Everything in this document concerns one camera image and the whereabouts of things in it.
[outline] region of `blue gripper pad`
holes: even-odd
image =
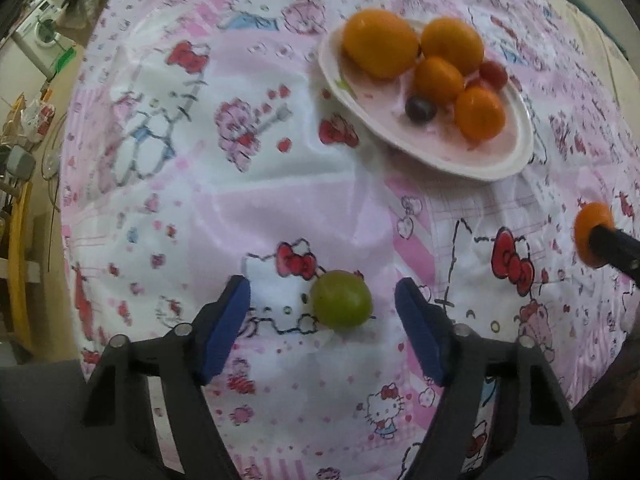
[[[196,375],[202,385],[222,373],[249,311],[250,297],[249,281],[244,276],[232,276],[220,298],[203,306],[193,321],[196,348],[200,353]]]
[[[453,325],[444,311],[425,300],[411,278],[396,284],[396,310],[422,373],[444,386],[450,373]]]

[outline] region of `green object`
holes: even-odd
[[[373,312],[369,287],[346,270],[330,270],[311,287],[311,303],[318,321],[333,330],[363,324]]]
[[[76,50],[70,46],[66,52],[58,58],[56,61],[56,73],[59,73],[65,66],[68,65],[69,61],[76,57]]]
[[[340,89],[340,90],[344,90],[345,92],[348,92],[349,95],[351,97],[353,97],[354,101],[358,100],[358,96],[356,95],[356,92],[353,91],[353,88],[351,88],[351,85],[349,83],[347,83],[347,80],[344,78],[344,76],[342,75],[342,71],[340,71],[340,79],[336,79],[335,80],[335,85]]]

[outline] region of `dark grape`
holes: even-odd
[[[413,124],[425,124],[438,113],[438,107],[431,101],[412,95],[404,104],[404,113]]]

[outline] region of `green grape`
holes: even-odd
[[[311,303],[318,321],[333,330],[363,324],[373,312],[364,280],[346,270],[330,270],[311,287]]]

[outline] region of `tablecloth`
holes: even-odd
[[[520,174],[486,184],[430,170],[331,95],[318,42],[372,6],[478,29],[532,119]],[[572,223],[600,200],[636,234],[637,156],[547,0],[111,0],[62,165],[84,370],[110,336],[164,333],[242,273],[252,310],[206,398],[243,476],[400,478],[441,390],[406,340],[395,282],[412,277],[482,336],[532,336],[575,404],[615,358],[638,299],[615,270],[581,264]],[[312,315],[310,287],[331,269],[372,291],[374,317],[353,333]],[[487,380],[481,406],[494,389]],[[178,462],[156,391],[152,400],[165,460]],[[465,468],[482,458],[489,425],[481,411]]]

